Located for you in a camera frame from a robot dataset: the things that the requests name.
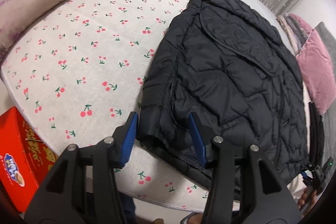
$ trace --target black puffer jacket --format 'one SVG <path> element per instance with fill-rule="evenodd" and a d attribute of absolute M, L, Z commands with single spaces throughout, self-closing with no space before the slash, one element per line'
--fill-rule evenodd
<path fill-rule="evenodd" d="M 299 67 L 276 28 L 240 0 L 190 0 L 143 87 L 138 139 L 209 187 L 211 172 L 198 163 L 187 129 L 191 111 L 235 145 L 257 143 L 285 183 L 306 169 Z"/>

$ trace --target cardboard box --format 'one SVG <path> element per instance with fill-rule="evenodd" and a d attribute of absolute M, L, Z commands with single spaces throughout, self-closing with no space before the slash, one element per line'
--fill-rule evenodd
<path fill-rule="evenodd" d="M 16 107 L 0 116 L 0 180 L 16 209 L 25 212 L 56 155 Z"/>

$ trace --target silver screw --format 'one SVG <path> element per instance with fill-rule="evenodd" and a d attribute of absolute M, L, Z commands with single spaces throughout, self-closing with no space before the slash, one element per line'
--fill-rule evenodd
<path fill-rule="evenodd" d="M 259 151 L 259 146 L 257 146 L 256 144 L 253 144 L 250 146 L 250 149 L 253 151 L 253 152 L 258 152 Z"/>
<path fill-rule="evenodd" d="M 72 143 L 72 144 L 68 145 L 67 150 L 69 150 L 69 151 L 75 151 L 76 148 L 77 148 L 77 145 L 75 145 L 74 143 Z"/>
<path fill-rule="evenodd" d="M 215 143 L 222 143 L 223 142 L 223 137 L 222 136 L 214 136 L 213 137 L 213 141 L 215 142 Z"/>
<path fill-rule="evenodd" d="M 114 138 L 113 137 L 106 137 L 104 139 L 104 143 L 113 143 L 114 142 Z"/>

